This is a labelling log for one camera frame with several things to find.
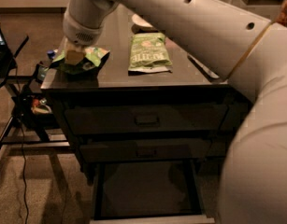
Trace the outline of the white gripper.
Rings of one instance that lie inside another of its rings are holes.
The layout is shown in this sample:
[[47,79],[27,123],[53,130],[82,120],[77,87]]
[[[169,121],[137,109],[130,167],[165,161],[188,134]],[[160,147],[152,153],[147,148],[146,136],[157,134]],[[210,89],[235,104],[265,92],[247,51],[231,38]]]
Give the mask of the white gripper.
[[77,23],[68,11],[64,14],[63,31],[65,37],[65,62],[77,65],[86,55],[86,47],[94,44],[102,32],[102,28],[87,28]]

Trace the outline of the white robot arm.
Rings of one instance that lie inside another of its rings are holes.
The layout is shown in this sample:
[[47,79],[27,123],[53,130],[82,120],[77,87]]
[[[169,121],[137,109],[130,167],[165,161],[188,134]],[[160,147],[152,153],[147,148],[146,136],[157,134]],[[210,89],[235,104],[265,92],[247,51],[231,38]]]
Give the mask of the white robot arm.
[[253,103],[222,168],[216,223],[287,224],[287,28],[219,0],[70,0],[65,36],[90,46],[117,5]]

